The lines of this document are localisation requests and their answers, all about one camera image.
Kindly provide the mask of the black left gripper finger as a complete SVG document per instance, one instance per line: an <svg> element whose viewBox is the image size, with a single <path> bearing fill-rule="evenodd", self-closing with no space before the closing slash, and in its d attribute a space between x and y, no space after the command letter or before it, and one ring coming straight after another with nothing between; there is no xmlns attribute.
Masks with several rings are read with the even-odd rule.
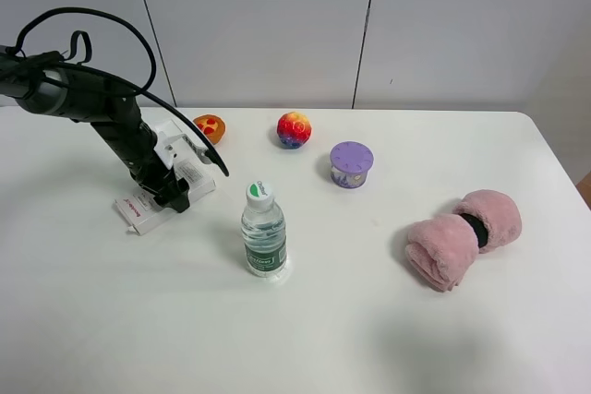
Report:
<svg viewBox="0 0 591 394"><path fill-rule="evenodd" d="M177 213L182 213L190 207L188 191L190 187L184 179L166 179L160 189L154 195L154 201L161 208L170 208Z"/></svg>

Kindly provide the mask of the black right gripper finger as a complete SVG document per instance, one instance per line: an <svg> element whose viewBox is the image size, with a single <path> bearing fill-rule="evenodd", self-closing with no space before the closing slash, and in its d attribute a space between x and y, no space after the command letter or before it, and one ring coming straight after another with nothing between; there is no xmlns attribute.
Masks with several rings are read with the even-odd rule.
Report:
<svg viewBox="0 0 591 394"><path fill-rule="evenodd" d="M147 185L139 185L139 187L140 187L140 188L141 188L143 191L145 191L145 192L147 192L147 193L150 193L150 194L151 194L151 195L153 195L153 196L156 196L156 195L158 195L158 194L159 194L159 193L158 193L158 190L154 190L154 189L150 188L150 187L149 187L149 186L147 186Z"/></svg>

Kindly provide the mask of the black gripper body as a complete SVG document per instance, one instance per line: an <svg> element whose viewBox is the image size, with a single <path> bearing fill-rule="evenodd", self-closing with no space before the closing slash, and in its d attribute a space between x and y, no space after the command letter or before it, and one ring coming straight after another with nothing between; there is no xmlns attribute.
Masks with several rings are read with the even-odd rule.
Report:
<svg viewBox="0 0 591 394"><path fill-rule="evenodd" d="M90 125L125 164L137 185L159 190L166 179L175 177L154 152L156 134L142 120L139 110L118 115L112 122Z"/></svg>

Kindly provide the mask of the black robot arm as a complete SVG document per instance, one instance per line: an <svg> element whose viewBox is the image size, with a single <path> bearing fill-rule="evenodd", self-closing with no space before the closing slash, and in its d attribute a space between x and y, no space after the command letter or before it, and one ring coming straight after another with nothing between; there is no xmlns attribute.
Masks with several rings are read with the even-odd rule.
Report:
<svg viewBox="0 0 591 394"><path fill-rule="evenodd" d="M157 135L142 120L135 94L103 76L49 68L54 52L30 59L1 47L1 93L33 114L88 123L155 202L181 213L189 208L189 185L156 153Z"/></svg>

